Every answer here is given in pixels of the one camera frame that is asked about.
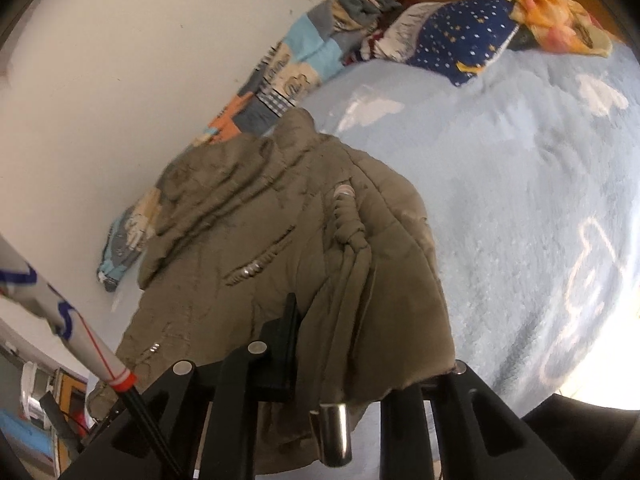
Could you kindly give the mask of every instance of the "blue fabric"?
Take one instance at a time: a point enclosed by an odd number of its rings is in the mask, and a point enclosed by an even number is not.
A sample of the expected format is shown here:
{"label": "blue fabric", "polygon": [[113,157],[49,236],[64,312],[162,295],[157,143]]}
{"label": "blue fabric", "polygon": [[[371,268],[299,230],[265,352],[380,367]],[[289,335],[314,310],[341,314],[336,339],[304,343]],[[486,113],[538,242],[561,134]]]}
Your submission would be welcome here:
{"label": "blue fabric", "polygon": [[327,81],[344,68],[341,61],[343,56],[340,45],[331,38],[317,52],[305,59],[305,62],[318,72],[320,81]]}
{"label": "blue fabric", "polygon": [[291,49],[293,61],[304,61],[324,43],[316,26],[306,14],[291,25],[282,41]]}
{"label": "blue fabric", "polygon": [[[116,290],[118,283],[129,268],[129,266],[127,265],[116,264],[114,262],[114,254],[112,249],[116,244],[115,240],[118,235],[126,236],[122,233],[123,224],[125,217],[128,217],[130,215],[132,209],[133,208],[130,207],[113,221],[113,223],[111,224],[111,229],[109,230],[107,243],[104,246],[104,250],[102,252],[102,261],[100,262],[100,266],[98,267],[98,276],[102,276],[101,282],[104,284],[104,287],[108,292],[113,292],[114,290]],[[134,261],[137,256],[138,254],[135,253],[133,258]]]}
{"label": "blue fabric", "polygon": [[49,435],[33,424],[11,415],[7,410],[0,410],[0,430],[29,449],[33,449],[53,459],[52,443]]}
{"label": "blue fabric", "polygon": [[457,63],[482,69],[497,59],[517,30],[509,18],[512,0],[462,0],[446,4],[422,26],[408,65],[441,73],[455,85],[476,74],[462,72]]}

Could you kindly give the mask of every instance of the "blue starry pillow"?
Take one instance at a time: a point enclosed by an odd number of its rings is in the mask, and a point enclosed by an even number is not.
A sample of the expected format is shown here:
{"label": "blue starry pillow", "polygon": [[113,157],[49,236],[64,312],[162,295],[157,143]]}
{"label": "blue starry pillow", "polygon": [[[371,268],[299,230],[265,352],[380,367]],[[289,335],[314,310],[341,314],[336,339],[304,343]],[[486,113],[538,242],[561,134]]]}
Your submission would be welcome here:
{"label": "blue starry pillow", "polygon": [[408,65],[445,75],[456,86],[496,60],[518,30],[513,0],[445,4],[424,23]]}

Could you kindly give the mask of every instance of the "light blue blanket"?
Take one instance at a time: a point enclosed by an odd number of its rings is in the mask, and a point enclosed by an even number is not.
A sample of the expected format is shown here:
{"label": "light blue blanket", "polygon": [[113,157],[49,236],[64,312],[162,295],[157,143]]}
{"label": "light blue blanket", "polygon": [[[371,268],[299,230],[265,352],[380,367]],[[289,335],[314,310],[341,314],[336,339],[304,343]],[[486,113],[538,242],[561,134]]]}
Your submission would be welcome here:
{"label": "light blue blanket", "polygon": [[302,106],[418,189],[457,356],[524,415],[638,289],[639,102],[617,44],[507,51],[461,88],[377,60]]}

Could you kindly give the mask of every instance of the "orange item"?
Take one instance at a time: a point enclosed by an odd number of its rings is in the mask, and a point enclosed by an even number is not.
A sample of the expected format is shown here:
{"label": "orange item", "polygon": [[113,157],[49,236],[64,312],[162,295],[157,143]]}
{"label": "orange item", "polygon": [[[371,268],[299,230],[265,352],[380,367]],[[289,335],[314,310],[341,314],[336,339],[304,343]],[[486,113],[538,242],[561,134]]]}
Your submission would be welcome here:
{"label": "orange item", "polygon": [[235,95],[233,99],[229,101],[229,104],[220,112],[220,115],[209,123],[209,128],[215,128],[218,131],[209,139],[210,144],[233,139],[233,137],[240,133],[240,130],[234,123],[234,117],[244,110],[244,107],[253,95],[252,92],[247,92],[242,97]]}
{"label": "orange item", "polygon": [[544,50],[607,57],[609,34],[573,0],[516,0],[510,18],[527,25]]}

